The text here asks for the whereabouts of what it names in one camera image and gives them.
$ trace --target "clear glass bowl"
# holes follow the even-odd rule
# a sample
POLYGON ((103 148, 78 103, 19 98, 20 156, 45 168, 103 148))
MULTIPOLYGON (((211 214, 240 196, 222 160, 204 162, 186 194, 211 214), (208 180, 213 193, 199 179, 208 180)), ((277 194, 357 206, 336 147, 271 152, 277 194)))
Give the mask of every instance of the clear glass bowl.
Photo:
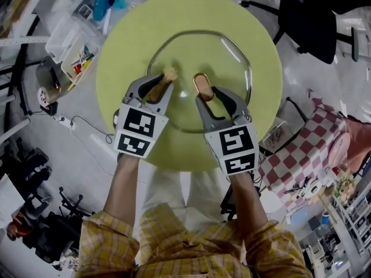
MULTIPOLYGON (((155 53, 147 74, 161 74, 174 67, 178 78, 166 116, 177 130, 204 133, 196 106, 197 90, 193 77, 206 74, 211 86, 232 90, 249 103, 252 89, 250 62, 240 48, 225 35, 213 31, 185 31, 168 39, 155 53)), ((229 118, 222 103, 214 97, 208 106, 216 116, 229 118)))

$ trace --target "power strip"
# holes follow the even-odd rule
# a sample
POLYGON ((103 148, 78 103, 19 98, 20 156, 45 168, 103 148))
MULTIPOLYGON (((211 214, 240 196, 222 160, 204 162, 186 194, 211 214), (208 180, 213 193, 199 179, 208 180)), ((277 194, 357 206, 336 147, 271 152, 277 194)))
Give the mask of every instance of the power strip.
POLYGON ((76 124, 70 119, 65 118, 63 115, 55 115, 54 118, 63 126, 69 128, 70 130, 76 129, 76 124))

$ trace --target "round yellow table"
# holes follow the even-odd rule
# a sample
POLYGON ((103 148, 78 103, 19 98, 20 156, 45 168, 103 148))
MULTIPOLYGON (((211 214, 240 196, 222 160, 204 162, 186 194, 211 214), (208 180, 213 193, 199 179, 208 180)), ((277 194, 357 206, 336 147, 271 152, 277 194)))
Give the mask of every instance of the round yellow table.
MULTIPOLYGON (((97 69, 97 97, 107 126, 129 85, 146 75, 148 63, 173 35, 185 30, 217 31, 232 39, 252 69, 248 109, 258 141, 272 125, 282 94, 277 50, 265 28, 230 0, 149 0, 130 11, 102 48, 97 69)), ((147 161, 163 169, 205 171, 217 163, 203 134, 187 134, 167 125, 147 161)))

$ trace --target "red and white checkered tablecloth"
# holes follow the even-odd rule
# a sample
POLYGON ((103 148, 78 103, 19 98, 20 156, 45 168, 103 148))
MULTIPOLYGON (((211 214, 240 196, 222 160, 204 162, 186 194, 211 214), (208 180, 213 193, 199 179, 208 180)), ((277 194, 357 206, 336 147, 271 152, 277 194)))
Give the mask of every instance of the red and white checkered tablecloth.
POLYGON ((345 121, 332 107, 312 98, 317 106, 299 135, 285 148, 262 161, 259 173, 267 188, 275 192, 288 211, 304 204, 307 199, 292 199, 284 194, 295 183, 303 185, 305 177, 314 178, 318 171, 328 167, 328 154, 339 134, 346 131, 345 121))

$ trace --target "concrete floor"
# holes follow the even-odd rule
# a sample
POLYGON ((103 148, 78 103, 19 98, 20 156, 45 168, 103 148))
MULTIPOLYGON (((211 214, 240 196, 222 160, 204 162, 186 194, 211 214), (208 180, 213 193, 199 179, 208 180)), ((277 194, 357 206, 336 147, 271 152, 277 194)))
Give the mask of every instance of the concrete floor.
MULTIPOLYGON (((275 0, 254 1, 276 8, 279 5, 278 1, 275 0)), ((273 38, 278 30, 277 17, 253 7, 249 11, 259 19, 273 38)), ((339 28, 342 28, 344 33, 349 34, 350 27, 359 23, 359 20, 356 20, 358 17, 359 12, 338 16, 339 28)), ((299 55, 296 47, 287 35, 284 35, 277 44, 284 81, 282 103, 278 115, 288 121, 293 131, 302 126, 301 120, 295 109, 284 100, 287 96, 293 97, 303 111, 309 115, 313 110, 311 103, 305 96, 306 90, 309 88, 320 92, 325 101, 336 109, 346 110, 348 114, 353 114, 362 120, 371 119, 371 103, 368 97, 371 92, 371 82, 366 79, 367 64, 365 62, 355 63, 350 58, 343 58, 341 52, 347 48, 346 46, 338 45, 338 60, 331 65, 327 65, 309 54, 299 55)), ((42 49, 40 48, 37 51, 32 51, 31 47, 30 52, 35 58, 42 56, 42 49)), ((30 109, 39 111, 35 67, 26 69, 23 83, 30 109)), ((13 102, 12 112, 12 123, 24 119, 17 101, 13 102)), ((79 115, 102 129, 102 131, 107 131, 97 103, 94 77, 79 84, 68 95, 60 99, 58 115, 67 118, 79 115)), ((81 119, 75 120, 77 126, 73 132, 48 116, 33 115, 30 119, 31 123, 17 136, 23 139, 26 146, 30 148, 38 147, 49 156, 48 165, 53 172, 49 180, 43 184, 42 189, 55 198, 50 208, 57 211, 61 200, 58 191, 59 187, 62 186, 66 195, 72 199, 76 199, 79 194, 84 196, 83 208, 89 211, 101 210, 107 197, 116 162, 91 139, 90 135, 94 134, 102 141, 105 140, 105 136, 81 119)), ((150 164, 140 163, 137 220, 139 220, 141 214, 140 207, 152 171, 153 168, 150 164)), ((181 175, 184 197, 188 196, 188 178, 189 174, 181 175)), ((223 179, 223 176, 220 176, 220 178, 222 189, 225 192, 229 183, 223 179)), ((285 211, 281 210, 276 214, 270 214, 270 217, 282 221, 284 215, 285 211)))

